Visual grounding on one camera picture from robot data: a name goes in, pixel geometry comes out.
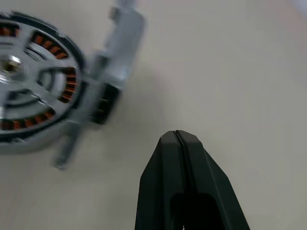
black plastic tool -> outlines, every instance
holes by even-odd
[[[164,134],[140,182],[136,230],[249,230],[231,184],[192,134]]]

metal bracket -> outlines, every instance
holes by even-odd
[[[90,69],[85,73],[85,78],[92,79],[92,84],[87,87],[79,109],[70,119],[68,141],[55,161],[55,166],[61,170],[65,169],[70,161],[84,124],[97,107],[106,83],[123,89],[130,77],[145,28],[145,19],[134,10],[134,4],[134,0],[117,1],[118,15],[113,18],[116,27],[105,50],[96,54],[90,63]]]

white table surface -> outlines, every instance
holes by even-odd
[[[100,48],[111,0],[2,0]],[[59,144],[0,156],[0,230],[132,230],[159,137],[183,129],[228,175],[252,230],[307,226],[307,20],[289,0],[139,0],[139,62],[70,168]]]

orange copper winding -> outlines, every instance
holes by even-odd
[[[65,99],[67,99],[67,100],[70,100],[70,99],[71,99],[71,97],[70,97],[69,95],[66,95],[66,94],[63,94],[62,97],[65,98]]]
[[[25,119],[25,120],[24,120],[24,122],[25,122],[25,125],[26,125],[27,127],[31,127],[31,126],[33,126],[32,121],[31,121],[31,120],[29,120],[29,119]]]
[[[57,47],[57,46],[55,46],[55,47],[53,47],[53,48],[50,50],[50,52],[53,53],[53,54],[55,54],[55,53],[58,52],[59,50],[60,50],[60,48]]]
[[[67,92],[75,92],[75,90],[69,90],[69,89],[65,89],[65,91],[67,91]]]
[[[40,45],[42,42],[43,42],[43,37],[38,35],[35,39],[35,43]]]
[[[40,116],[35,116],[35,120],[37,121],[38,124],[43,122],[43,120]]]
[[[53,118],[53,115],[50,112],[45,112],[45,115],[48,119]]]
[[[65,53],[60,53],[56,56],[57,59],[62,59],[62,58],[65,58],[67,57],[67,55]]]
[[[14,129],[20,129],[21,126],[20,126],[20,123],[19,121],[14,121]]]
[[[6,27],[3,28],[3,32],[4,32],[5,36],[10,36],[10,34],[11,34],[11,30],[9,28],[6,28]]]
[[[67,81],[66,83],[69,84],[69,85],[76,85],[77,84],[75,81]]]
[[[51,45],[52,45],[52,42],[46,41],[46,42],[43,44],[43,47],[44,47],[44,48],[48,48],[48,47],[50,47]]]

